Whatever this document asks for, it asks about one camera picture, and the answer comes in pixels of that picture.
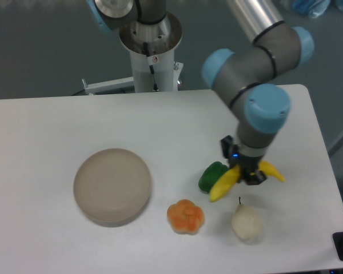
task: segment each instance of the gray floor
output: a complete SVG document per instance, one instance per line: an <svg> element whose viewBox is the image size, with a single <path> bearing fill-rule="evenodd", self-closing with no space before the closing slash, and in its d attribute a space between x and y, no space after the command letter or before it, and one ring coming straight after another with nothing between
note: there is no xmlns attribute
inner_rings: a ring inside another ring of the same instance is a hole
<svg viewBox="0 0 343 274"><path fill-rule="evenodd" d="M200 71L214 50L251 47L224 0L167 0L167 7L184 30L176 51L185 64L184 90L207 88ZM280 10L289 25L313 34L316 53L274 83L308 87L329 145L343 129L343 13L331 6L322 17L304 19ZM118 32L103 35L85 0L0 0L0 99L67 96L82 89L82 78L96 83L129 76ZM343 198L343 148L332 165Z"/></svg>

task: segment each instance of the round plate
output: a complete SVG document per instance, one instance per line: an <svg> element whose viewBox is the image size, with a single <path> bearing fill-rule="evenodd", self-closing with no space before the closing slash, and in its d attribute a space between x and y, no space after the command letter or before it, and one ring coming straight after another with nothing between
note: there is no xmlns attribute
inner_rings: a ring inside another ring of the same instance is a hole
<svg viewBox="0 0 343 274"><path fill-rule="evenodd" d="M75 200L92 221L105 226L133 220L146 205L151 176L135 153L119 148L100 151L79 168L74 180Z"/></svg>

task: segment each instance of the yellow banana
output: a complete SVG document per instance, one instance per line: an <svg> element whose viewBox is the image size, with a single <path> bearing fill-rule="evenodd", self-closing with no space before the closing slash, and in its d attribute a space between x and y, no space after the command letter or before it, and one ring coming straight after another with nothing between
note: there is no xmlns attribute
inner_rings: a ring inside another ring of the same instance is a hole
<svg viewBox="0 0 343 274"><path fill-rule="evenodd" d="M259 167L259 170L263 171L263 173L266 176L273 176L282 183L285 181L285 178L283 177L283 175L280 174L279 171L272 164L266 161L260 161L258 167Z"/></svg>
<svg viewBox="0 0 343 274"><path fill-rule="evenodd" d="M240 167L238 165L226 171L211 188L210 201L216 202L217 200L220 200L220 198L224 197L236 184L239 177Z"/></svg>

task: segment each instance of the metal cylinder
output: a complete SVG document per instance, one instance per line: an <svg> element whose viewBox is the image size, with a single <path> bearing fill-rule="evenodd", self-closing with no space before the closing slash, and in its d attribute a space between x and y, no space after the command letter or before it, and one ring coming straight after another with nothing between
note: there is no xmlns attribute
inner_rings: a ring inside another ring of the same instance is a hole
<svg viewBox="0 0 343 274"><path fill-rule="evenodd" d="M130 51L146 54L144 43L148 43L150 55L162 54L175 48L182 39L182 27L171 13L153 25L132 22L119 29L122 44Z"/></svg>
<svg viewBox="0 0 343 274"><path fill-rule="evenodd" d="M95 0L98 9L111 18L126 16L133 6L133 0Z"/></svg>
<svg viewBox="0 0 343 274"><path fill-rule="evenodd" d="M141 17L138 20L143 24L156 24L165 17L165 0L139 0L139 6L141 7Z"/></svg>
<svg viewBox="0 0 343 274"><path fill-rule="evenodd" d="M283 21L272 0L226 1L251 41L273 24Z"/></svg>
<svg viewBox="0 0 343 274"><path fill-rule="evenodd" d="M155 57L157 63L153 65L153 69L159 91L173 91L174 49ZM154 82L146 55L130 51L130 58L135 92L152 92Z"/></svg>

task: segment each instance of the black cable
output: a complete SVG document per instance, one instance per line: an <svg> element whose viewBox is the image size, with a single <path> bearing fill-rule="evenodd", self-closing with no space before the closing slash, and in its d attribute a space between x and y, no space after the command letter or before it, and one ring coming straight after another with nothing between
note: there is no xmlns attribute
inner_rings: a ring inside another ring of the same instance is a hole
<svg viewBox="0 0 343 274"><path fill-rule="evenodd" d="M150 52L149 52L149 45L146 42L143 43L143 49L144 49L144 51L146 53L146 57L150 57L151 55L150 55ZM150 67L150 72L151 72L151 74L153 76L153 81L154 81L154 88L153 89L154 89L154 91L159 91L158 84L156 82L154 66L150 65L149 67Z"/></svg>
<svg viewBox="0 0 343 274"><path fill-rule="evenodd" d="M72 94L71 96L76 96L76 95L79 95L80 93L84 92L85 90L81 90L81 91L78 91L78 92L75 92L74 94Z"/></svg>

